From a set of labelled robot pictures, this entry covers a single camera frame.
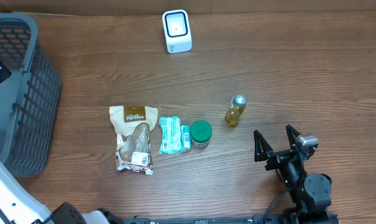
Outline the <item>grey plastic shopping basket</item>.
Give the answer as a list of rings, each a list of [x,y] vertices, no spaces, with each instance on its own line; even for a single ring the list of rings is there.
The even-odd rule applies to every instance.
[[[55,106],[55,95],[59,94],[58,106],[62,91],[60,77],[39,43],[39,29],[34,19],[27,14],[18,12],[0,12],[0,59],[12,72],[22,72],[28,75],[20,79],[19,92],[15,90],[16,83],[6,80],[0,84],[0,117],[11,118],[14,111],[8,111],[11,106],[18,104],[18,126],[24,117],[21,131],[15,131],[13,149],[5,152],[5,146],[0,142],[0,159],[6,169],[14,177],[31,177],[41,174],[47,164],[50,154],[46,142],[39,143],[45,137],[38,137],[38,133],[46,133],[49,125],[42,125],[39,121],[41,110],[48,110],[48,106]]]

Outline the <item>green lid jar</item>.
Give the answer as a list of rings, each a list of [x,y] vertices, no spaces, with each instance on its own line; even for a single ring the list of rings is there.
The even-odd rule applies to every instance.
[[[206,147],[212,136],[211,125],[204,120],[195,121],[190,128],[190,138],[194,147]]]

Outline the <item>small teal white box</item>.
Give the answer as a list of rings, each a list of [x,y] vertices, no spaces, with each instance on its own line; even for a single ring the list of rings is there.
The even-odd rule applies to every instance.
[[[191,151],[190,127],[187,124],[181,126],[181,153]]]

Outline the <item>brown snack packet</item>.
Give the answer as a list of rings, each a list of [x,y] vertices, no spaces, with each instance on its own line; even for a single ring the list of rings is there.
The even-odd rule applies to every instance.
[[[109,118],[116,133],[116,169],[153,174],[150,133],[158,109],[150,106],[111,106]]]

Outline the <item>white barcode scanner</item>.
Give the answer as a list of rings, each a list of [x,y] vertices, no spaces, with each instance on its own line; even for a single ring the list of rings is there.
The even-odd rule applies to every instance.
[[[164,12],[162,22],[168,53],[176,54],[192,49],[190,21],[185,10],[174,9]]]

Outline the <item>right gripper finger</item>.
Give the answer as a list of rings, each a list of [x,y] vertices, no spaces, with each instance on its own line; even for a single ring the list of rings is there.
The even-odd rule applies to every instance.
[[[288,124],[286,126],[288,141],[291,148],[294,148],[296,146],[296,140],[298,139],[298,136],[301,135],[293,126]]]
[[[254,131],[254,142],[254,161],[262,162],[268,160],[272,156],[273,149],[258,130]]]

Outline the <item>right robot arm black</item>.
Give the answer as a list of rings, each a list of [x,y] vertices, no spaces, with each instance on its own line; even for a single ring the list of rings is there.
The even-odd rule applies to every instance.
[[[338,223],[337,215],[330,214],[332,180],[326,174],[308,174],[305,161],[316,152],[318,138],[302,135],[293,126],[286,126],[290,148],[274,151],[263,135],[254,131],[254,161],[266,162],[265,170],[274,170],[286,187],[266,209],[262,217],[253,216],[262,223]],[[293,207],[282,214],[271,215],[273,206],[286,194],[290,195]]]

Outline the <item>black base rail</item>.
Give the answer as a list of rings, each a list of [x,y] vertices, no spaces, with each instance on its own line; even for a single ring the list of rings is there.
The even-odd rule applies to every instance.
[[[169,218],[169,219],[149,219],[149,218],[121,218],[122,224],[340,224],[337,215],[309,217],[305,215],[301,218],[283,216],[282,214],[253,215],[252,217],[223,217],[223,218]]]

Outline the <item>teal white pouch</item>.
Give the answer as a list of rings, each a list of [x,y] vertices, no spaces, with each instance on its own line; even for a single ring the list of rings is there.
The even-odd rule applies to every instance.
[[[162,116],[159,119],[159,125],[162,130],[159,154],[182,153],[181,119],[177,116]]]

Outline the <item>yellow dish soap bottle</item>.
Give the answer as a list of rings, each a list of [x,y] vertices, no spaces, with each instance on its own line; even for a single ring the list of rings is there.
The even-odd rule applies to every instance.
[[[237,126],[241,117],[241,114],[246,107],[246,97],[244,95],[235,95],[231,100],[229,109],[225,115],[225,122],[230,126]]]

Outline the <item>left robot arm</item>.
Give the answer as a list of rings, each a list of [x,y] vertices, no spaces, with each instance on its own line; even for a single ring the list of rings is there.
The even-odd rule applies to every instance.
[[[9,80],[16,83],[18,87],[16,93],[19,92],[19,84],[22,82],[20,79],[26,78],[28,75],[23,75],[22,72],[12,72],[1,62],[0,59],[0,83]],[[38,121],[36,120],[34,124],[38,124],[39,121],[42,125],[48,124],[46,133],[38,133],[38,137],[45,137],[39,143],[45,143],[49,147],[50,140],[52,138],[54,119],[56,118],[56,112],[58,107],[59,94],[55,95],[55,106],[48,106],[48,110],[42,109],[41,114],[39,114]],[[5,152],[13,149],[14,145],[14,135],[15,131],[22,130],[22,124],[30,124],[28,122],[24,123],[24,117],[21,118],[22,124],[18,126],[19,121],[19,110],[20,106],[9,106],[8,111],[12,112],[9,116],[11,118],[0,117],[0,142],[1,146],[5,146]],[[48,115],[49,121],[44,121],[44,115]],[[4,164],[0,159],[0,222],[1,223],[110,223],[108,218],[100,210],[95,210],[91,213],[81,214],[75,207],[71,204],[65,202],[60,205],[56,210],[51,212],[45,205],[40,203],[38,200],[33,198],[11,175],[11,173],[6,169]]]

